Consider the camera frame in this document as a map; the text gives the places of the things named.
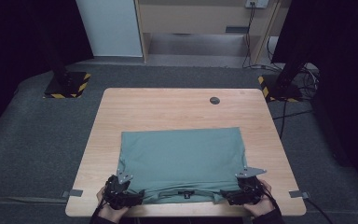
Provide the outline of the grey tape piece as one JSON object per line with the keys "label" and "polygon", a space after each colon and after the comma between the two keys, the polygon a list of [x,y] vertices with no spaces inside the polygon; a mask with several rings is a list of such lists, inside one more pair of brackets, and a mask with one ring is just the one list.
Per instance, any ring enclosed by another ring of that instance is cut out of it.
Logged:
{"label": "grey tape piece", "polygon": [[70,196],[81,197],[83,194],[83,190],[81,189],[70,189],[64,190],[61,194],[63,198],[69,198]]}
{"label": "grey tape piece", "polygon": [[289,195],[291,198],[308,199],[310,197],[310,195],[306,191],[302,190],[292,190],[289,192]]}

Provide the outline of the grey floor strip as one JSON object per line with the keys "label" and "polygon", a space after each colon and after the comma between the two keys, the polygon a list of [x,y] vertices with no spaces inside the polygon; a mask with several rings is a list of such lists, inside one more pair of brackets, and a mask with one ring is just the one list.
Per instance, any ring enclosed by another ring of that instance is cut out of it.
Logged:
{"label": "grey floor strip", "polygon": [[39,197],[0,197],[0,203],[67,203],[66,199],[39,198]]}

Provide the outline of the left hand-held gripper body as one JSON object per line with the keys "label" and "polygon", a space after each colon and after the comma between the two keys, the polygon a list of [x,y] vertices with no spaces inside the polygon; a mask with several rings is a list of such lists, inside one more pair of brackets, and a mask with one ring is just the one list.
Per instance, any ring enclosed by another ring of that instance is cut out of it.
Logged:
{"label": "left hand-held gripper body", "polygon": [[113,208],[122,209],[131,207],[130,195],[127,189],[133,179],[133,175],[129,175],[118,171],[115,175],[111,175],[106,183],[103,192],[103,199]]}

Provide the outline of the white wall socket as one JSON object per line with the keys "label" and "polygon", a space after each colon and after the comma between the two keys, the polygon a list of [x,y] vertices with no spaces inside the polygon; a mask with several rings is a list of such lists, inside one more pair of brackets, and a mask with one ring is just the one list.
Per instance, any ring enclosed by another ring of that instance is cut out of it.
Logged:
{"label": "white wall socket", "polygon": [[247,8],[266,8],[269,0],[246,0],[245,6]]}

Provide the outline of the green t-shirt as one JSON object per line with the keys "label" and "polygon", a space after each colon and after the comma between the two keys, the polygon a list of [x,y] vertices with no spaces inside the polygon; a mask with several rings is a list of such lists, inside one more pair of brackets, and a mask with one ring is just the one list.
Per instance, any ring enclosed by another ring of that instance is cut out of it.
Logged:
{"label": "green t-shirt", "polygon": [[217,203],[222,190],[237,190],[245,165],[238,127],[124,132],[118,169],[132,176],[129,191],[144,204]]}

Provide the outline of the person's right hand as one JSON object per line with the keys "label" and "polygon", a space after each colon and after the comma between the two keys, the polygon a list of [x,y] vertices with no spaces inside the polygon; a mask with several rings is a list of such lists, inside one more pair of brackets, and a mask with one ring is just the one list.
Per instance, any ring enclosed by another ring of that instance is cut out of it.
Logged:
{"label": "person's right hand", "polygon": [[245,203],[243,205],[243,208],[250,212],[253,217],[265,215],[266,213],[276,208],[276,206],[274,205],[275,201],[273,200],[271,194],[271,185],[263,179],[260,179],[260,183],[264,190],[264,194],[261,197],[260,201],[256,204]]}

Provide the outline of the wooden shelf unit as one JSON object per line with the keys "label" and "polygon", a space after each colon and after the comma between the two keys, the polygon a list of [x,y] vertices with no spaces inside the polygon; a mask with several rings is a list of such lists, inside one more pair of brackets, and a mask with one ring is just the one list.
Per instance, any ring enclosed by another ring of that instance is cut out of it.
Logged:
{"label": "wooden shelf unit", "polygon": [[153,34],[237,35],[250,40],[252,63],[259,61],[283,0],[247,8],[246,0],[134,0],[143,57]]}

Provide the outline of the black curtain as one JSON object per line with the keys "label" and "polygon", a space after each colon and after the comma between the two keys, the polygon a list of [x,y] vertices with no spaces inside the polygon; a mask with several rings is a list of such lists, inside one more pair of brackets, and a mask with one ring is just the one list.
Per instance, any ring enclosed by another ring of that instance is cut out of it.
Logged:
{"label": "black curtain", "polygon": [[0,0],[0,117],[23,80],[49,70],[25,3],[46,28],[61,62],[93,57],[76,0]]}
{"label": "black curtain", "polygon": [[358,173],[358,0],[292,0],[273,61],[320,73],[318,121],[338,162]]}

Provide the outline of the black stand with striped base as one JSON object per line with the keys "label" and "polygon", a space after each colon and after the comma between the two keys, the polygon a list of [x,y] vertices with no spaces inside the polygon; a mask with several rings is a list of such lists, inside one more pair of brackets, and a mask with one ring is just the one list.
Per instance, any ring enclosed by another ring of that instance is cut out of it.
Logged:
{"label": "black stand with striped base", "polygon": [[293,80],[303,67],[303,63],[292,61],[287,63],[278,75],[262,75],[258,78],[267,102],[301,100],[302,93]]}
{"label": "black stand with striped base", "polygon": [[42,34],[41,38],[45,46],[46,60],[53,73],[53,78],[45,89],[45,96],[55,99],[80,97],[88,84],[90,74],[68,71],[48,34]]}

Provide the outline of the white panel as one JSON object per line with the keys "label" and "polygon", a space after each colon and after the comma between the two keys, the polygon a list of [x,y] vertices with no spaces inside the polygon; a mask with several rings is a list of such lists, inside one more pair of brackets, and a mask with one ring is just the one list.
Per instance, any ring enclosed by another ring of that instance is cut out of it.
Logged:
{"label": "white panel", "polygon": [[94,56],[143,56],[134,0],[76,3]]}

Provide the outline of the person's left hand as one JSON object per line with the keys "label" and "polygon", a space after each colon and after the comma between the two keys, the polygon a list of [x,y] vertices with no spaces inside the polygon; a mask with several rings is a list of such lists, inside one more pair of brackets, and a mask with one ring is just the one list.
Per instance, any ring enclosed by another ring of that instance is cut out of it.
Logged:
{"label": "person's left hand", "polygon": [[122,217],[130,210],[129,207],[123,207],[120,210],[113,209],[110,205],[108,205],[103,199],[104,188],[101,188],[99,192],[96,194],[98,200],[98,207],[97,207],[97,215],[101,216],[110,216],[116,220],[118,224]]}

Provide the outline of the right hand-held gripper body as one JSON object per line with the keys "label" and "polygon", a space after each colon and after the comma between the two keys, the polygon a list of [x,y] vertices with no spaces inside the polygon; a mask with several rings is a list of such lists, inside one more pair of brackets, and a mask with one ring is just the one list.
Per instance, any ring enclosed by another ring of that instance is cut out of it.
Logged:
{"label": "right hand-held gripper body", "polygon": [[244,167],[235,174],[238,180],[238,186],[241,189],[240,193],[235,196],[236,204],[256,204],[261,200],[261,197],[264,195],[264,189],[257,176],[265,172],[265,169]]}

